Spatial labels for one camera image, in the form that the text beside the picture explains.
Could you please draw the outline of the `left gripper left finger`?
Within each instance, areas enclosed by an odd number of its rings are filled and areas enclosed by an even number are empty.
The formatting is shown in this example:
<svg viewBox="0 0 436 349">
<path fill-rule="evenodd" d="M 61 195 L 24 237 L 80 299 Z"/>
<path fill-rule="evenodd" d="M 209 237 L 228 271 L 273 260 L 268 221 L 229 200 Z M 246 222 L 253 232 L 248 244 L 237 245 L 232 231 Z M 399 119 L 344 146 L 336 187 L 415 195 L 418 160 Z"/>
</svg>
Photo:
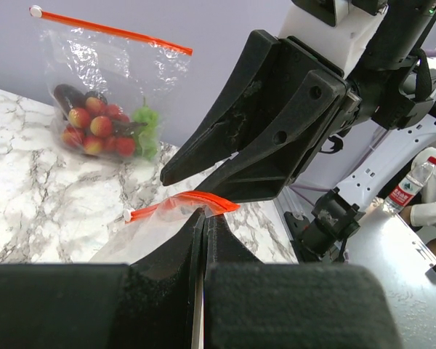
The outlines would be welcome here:
<svg viewBox="0 0 436 349">
<path fill-rule="evenodd" d="M 137 309 L 145 348 L 195 347 L 205 221 L 204 210 L 195 210 L 174 236 L 132 265 L 142 282 Z"/>
</svg>

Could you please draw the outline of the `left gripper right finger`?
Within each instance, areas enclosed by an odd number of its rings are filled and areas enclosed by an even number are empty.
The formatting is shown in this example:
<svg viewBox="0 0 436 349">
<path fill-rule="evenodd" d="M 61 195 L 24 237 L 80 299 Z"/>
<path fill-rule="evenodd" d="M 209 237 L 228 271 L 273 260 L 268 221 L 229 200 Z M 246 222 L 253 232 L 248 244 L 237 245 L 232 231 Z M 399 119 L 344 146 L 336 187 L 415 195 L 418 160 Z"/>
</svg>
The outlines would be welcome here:
<svg viewBox="0 0 436 349">
<path fill-rule="evenodd" d="M 225 217 L 206 219 L 203 237 L 203 346 L 248 348 L 245 295 L 249 272 L 262 262 L 233 234 Z"/>
</svg>

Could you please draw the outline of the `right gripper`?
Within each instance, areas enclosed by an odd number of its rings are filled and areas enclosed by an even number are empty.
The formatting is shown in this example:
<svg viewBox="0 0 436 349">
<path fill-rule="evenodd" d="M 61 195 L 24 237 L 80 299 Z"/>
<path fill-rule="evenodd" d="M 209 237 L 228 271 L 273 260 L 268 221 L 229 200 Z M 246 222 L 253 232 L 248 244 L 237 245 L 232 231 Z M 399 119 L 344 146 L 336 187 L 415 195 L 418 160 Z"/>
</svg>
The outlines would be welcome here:
<svg viewBox="0 0 436 349">
<path fill-rule="evenodd" d="M 173 185 L 214 166 L 196 188 L 234 202 L 275 198 L 332 133 L 351 124 L 343 72 L 293 36 L 252 31 L 197 130 L 161 171 Z"/>
</svg>

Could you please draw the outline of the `zip bag with yellow fruit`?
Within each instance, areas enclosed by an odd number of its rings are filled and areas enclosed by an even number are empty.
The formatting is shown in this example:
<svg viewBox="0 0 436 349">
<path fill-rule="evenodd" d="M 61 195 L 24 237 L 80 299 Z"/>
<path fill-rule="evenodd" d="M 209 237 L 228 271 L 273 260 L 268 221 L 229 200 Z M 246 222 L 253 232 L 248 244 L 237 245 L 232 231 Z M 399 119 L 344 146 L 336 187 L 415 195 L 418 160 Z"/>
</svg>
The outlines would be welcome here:
<svg viewBox="0 0 436 349">
<path fill-rule="evenodd" d="M 189 190 L 162 202 L 123 213 L 113 236 L 90 263 L 132 264 L 175 236 L 195 211 L 206 218 L 234 212 L 240 205 L 212 193 Z"/>
</svg>

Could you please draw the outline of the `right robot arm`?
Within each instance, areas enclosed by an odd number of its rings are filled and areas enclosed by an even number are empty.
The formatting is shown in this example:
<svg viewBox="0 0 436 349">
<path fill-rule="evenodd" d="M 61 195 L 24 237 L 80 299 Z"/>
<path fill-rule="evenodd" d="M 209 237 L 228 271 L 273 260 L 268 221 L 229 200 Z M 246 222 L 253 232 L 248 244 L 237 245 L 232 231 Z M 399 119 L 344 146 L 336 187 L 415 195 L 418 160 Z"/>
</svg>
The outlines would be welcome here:
<svg viewBox="0 0 436 349">
<path fill-rule="evenodd" d="M 422 44 L 436 1 L 294 1 L 279 36 L 249 34 L 216 101 L 161 171 L 172 185 L 205 169 L 200 191 L 238 203 L 276 198 L 323 144 L 364 121 L 383 143 L 316 202 L 286 214 L 300 262 L 345 244 L 375 195 L 436 141 L 436 70 Z"/>
</svg>

